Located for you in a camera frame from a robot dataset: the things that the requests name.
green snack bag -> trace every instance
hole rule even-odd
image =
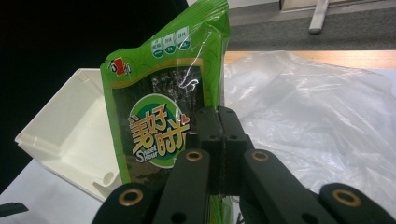
[[[163,184],[194,132],[194,113],[220,103],[230,36],[226,0],[199,0],[136,49],[101,65],[122,183]]]

red logo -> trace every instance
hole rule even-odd
[[[131,74],[131,66],[128,63],[124,63],[122,58],[111,60],[108,68],[110,68],[112,72],[115,72],[117,76]]]

clear plastic bag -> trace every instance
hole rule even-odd
[[[271,150],[314,192],[345,183],[396,217],[396,98],[387,77],[286,51],[249,54],[224,75],[225,105],[255,148]]]

white container lid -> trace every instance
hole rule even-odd
[[[77,70],[15,141],[100,201],[121,185],[99,69]]]

